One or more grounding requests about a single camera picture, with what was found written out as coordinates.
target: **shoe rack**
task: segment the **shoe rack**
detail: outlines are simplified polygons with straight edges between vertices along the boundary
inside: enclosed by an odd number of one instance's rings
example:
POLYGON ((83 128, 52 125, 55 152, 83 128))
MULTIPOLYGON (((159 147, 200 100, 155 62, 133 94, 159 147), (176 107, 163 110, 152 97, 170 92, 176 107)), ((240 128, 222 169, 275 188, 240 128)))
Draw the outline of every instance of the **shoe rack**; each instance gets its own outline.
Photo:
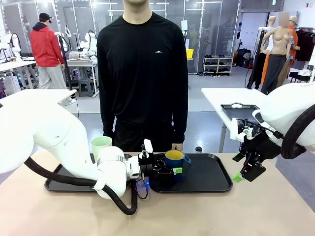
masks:
POLYGON ((203 74, 215 74, 215 73, 222 73, 222 74, 228 74, 231 75, 232 71, 232 65, 233 65, 233 58, 203 58, 202 63, 202 72, 203 74), (219 71, 220 68, 228 67, 228 71, 219 71))

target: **mug handle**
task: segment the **mug handle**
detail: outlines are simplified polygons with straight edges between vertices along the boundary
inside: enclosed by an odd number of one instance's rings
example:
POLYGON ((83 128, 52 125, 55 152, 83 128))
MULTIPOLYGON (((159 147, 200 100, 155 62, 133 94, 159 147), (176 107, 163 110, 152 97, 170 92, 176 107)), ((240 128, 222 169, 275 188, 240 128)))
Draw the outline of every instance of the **mug handle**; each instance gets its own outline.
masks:
POLYGON ((188 164, 191 164, 191 159, 187 157, 186 155, 184 156, 184 160, 188 162, 188 164))

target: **orange jacket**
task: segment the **orange jacket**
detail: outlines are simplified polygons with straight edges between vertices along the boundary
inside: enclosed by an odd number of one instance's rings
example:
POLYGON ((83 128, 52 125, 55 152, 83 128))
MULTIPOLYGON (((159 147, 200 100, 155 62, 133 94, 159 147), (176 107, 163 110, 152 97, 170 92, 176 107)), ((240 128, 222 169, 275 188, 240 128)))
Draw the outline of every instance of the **orange jacket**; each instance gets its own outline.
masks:
MULTIPOLYGON (((292 25, 289 25, 289 26, 288 26, 288 29, 291 30, 291 35, 293 36, 294 45, 297 46, 298 37, 297 37, 297 33, 296 33, 295 29, 293 28, 292 25)), ((293 65, 294 60, 295 60, 295 55, 296 55, 296 50, 295 50, 295 49, 292 49, 292 51, 291 51, 291 56, 293 56, 293 60, 292 60, 292 62, 291 62, 292 65, 293 65)))

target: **beige hat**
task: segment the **beige hat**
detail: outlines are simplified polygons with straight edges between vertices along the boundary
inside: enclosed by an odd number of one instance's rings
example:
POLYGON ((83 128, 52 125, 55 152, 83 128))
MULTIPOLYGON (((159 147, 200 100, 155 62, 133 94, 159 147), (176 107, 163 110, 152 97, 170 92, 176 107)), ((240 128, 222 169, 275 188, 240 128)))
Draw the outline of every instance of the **beige hat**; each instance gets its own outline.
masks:
POLYGON ((290 21, 293 21, 295 24, 297 24, 298 22, 297 16, 290 16, 290 21))

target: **black long-sleeve shirt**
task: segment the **black long-sleeve shirt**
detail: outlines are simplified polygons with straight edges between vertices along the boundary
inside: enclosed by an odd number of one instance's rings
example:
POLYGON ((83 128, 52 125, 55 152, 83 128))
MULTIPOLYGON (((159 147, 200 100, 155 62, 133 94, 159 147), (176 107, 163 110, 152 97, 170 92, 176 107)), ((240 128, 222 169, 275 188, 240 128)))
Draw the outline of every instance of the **black long-sleeve shirt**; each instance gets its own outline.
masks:
POLYGON ((114 117, 129 124, 171 124, 182 143, 188 113, 188 69, 182 31, 152 13, 133 25, 119 17, 97 40, 99 98, 104 135, 114 117))

